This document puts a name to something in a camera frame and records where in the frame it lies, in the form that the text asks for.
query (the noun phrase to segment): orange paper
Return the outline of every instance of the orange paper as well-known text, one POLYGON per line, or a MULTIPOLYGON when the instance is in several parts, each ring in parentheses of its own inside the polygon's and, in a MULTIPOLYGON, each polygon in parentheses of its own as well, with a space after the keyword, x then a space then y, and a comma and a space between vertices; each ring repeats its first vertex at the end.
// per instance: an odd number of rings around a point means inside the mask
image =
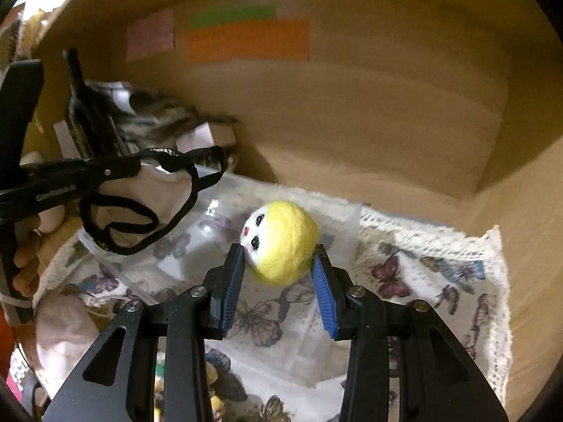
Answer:
POLYGON ((227 62, 234 58, 309 60, 307 19, 247 20, 188 31, 190 63, 227 62))

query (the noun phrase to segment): metal screw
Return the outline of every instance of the metal screw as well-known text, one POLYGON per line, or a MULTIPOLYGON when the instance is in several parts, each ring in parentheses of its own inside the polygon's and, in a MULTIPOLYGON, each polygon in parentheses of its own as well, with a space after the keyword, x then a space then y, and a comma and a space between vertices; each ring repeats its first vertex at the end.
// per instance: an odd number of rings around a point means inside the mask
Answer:
POLYGON ((365 289, 362 286, 352 286, 348 289, 348 293, 354 298, 361 298, 365 296, 365 289))
POLYGON ((190 295, 199 298, 206 295, 207 289, 204 286, 195 286, 190 289, 190 295))
POLYGON ((415 300, 413 306, 418 312, 426 312, 430 309, 430 305, 424 300, 415 300))
POLYGON ((125 305, 125 309, 129 312, 136 312, 143 307, 143 302, 141 300, 131 300, 125 305))

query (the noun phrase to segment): clear plastic container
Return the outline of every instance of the clear plastic container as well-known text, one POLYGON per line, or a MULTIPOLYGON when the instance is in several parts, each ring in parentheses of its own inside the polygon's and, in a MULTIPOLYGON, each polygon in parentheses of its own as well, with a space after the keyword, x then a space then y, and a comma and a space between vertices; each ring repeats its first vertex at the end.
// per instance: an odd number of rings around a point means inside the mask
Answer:
MULTIPOLYGON (((198 167, 204 175, 210 170, 198 167)), ((354 261, 361 204, 226 173, 204 190, 192 211, 166 237, 133 256, 102 251, 89 235, 81 241, 145 303, 153 304, 201 283, 223 264, 252 211, 274 200, 303 207, 320 227, 333 265, 354 261)), ((310 275, 291 287, 268 287, 252 271, 244 277, 235 326, 220 348, 233 359, 284 379, 314 386, 324 375, 331 340, 324 331, 310 275)))

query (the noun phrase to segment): yellow wool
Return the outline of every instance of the yellow wool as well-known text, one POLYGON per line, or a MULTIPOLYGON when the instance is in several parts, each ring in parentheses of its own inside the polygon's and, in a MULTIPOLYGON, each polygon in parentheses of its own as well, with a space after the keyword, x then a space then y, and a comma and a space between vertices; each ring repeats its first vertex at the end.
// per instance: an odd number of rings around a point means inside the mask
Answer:
POLYGON ((255 273, 261 282, 288 286, 311 268, 319 227, 297 204, 291 201, 269 203, 260 235, 255 273))

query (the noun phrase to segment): black strap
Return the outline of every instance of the black strap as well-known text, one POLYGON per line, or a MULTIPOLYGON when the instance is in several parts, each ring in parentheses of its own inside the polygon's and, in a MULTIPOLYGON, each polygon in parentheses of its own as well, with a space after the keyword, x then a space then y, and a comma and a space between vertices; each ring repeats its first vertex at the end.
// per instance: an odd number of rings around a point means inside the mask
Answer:
POLYGON ((158 216, 145 205, 130 198, 116 197, 93 193, 85 196, 80 201, 80 216, 84 224, 84 230, 94 239, 96 244, 106 251, 120 255, 132 255, 150 246, 152 243, 168 234, 179 221, 193 208, 198 200, 198 192, 214 186, 219 182, 224 172, 229 167, 229 161, 225 150, 219 146, 195 149, 186 153, 179 153, 172 149, 151 148, 145 149, 134 155, 139 159, 153 159, 159 162, 160 166, 169 173, 186 170, 191 175, 191 192, 182 208, 163 228, 157 230, 160 225, 158 216), (208 174, 200 178, 195 167, 194 160, 201 156, 215 156, 220 159, 221 170, 217 173, 208 174), (131 224, 128 222, 111 222, 103 229, 100 229, 92 218, 92 205, 96 206, 116 206, 130 209, 143 217, 147 217, 150 222, 146 224, 131 224), (139 243, 131 248, 125 248, 115 243, 112 238, 111 230, 128 234, 146 235, 139 243))

